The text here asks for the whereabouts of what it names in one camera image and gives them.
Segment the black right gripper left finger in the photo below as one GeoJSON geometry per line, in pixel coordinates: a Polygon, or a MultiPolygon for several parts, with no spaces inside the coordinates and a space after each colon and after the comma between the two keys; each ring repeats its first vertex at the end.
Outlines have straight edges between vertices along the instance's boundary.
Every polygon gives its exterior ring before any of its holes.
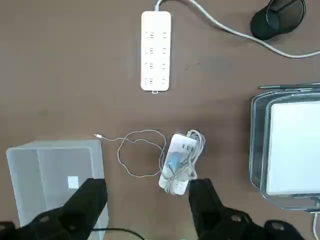
{"type": "Polygon", "coordinates": [[[38,214],[30,223],[16,228],[12,221],[0,223],[2,240],[87,240],[107,204],[103,178],[88,178],[58,208],[38,214]]]}

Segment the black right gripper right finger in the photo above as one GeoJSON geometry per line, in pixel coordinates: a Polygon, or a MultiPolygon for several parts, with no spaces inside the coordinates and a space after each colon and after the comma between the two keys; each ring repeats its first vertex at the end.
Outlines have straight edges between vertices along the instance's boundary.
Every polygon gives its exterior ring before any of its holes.
{"type": "Polygon", "coordinates": [[[189,205],[199,240],[302,240],[290,223],[267,220],[263,226],[244,211],[222,204],[210,179],[191,180],[189,205]]]}

